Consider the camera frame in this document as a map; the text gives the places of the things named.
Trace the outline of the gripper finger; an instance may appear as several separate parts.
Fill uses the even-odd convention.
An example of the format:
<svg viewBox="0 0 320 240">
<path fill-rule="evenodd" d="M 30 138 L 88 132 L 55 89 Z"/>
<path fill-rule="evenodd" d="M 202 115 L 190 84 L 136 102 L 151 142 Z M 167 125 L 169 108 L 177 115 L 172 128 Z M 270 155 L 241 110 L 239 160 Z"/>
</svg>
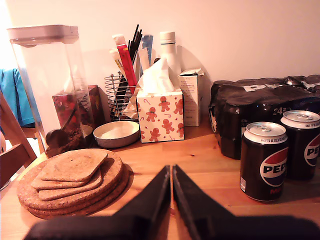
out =
<svg viewBox="0 0 320 240">
<path fill-rule="evenodd" d="M 158 240 L 168 232 L 167 213 L 171 204 L 170 166 L 163 169 L 132 200 L 112 217 L 116 224 L 113 240 Z"/>
<path fill-rule="evenodd" d="M 234 240 L 235 216 L 209 197 L 177 165 L 172 168 L 173 198 L 193 240 Z"/>
</svg>

